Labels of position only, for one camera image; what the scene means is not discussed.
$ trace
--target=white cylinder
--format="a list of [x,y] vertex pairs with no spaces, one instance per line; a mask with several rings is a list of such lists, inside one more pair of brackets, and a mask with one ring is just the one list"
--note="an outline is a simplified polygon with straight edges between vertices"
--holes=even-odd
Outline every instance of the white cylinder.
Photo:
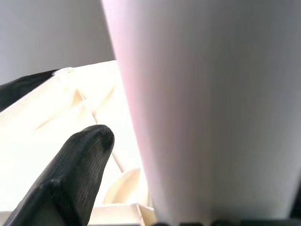
[[286,218],[301,1],[103,0],[160,221]]

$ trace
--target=white tube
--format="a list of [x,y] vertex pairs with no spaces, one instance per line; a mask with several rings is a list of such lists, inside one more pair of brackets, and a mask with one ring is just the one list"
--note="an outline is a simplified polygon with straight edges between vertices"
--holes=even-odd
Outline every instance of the white tube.
[[159,220],[287,217],[301,166],[301,1],[103,5]]

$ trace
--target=gray wall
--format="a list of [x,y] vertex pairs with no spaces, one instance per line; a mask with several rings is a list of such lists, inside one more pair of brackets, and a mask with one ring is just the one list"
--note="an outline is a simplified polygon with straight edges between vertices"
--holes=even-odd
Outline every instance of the gray wall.
[[113,59],[99,0],[0,0],[0,84]]

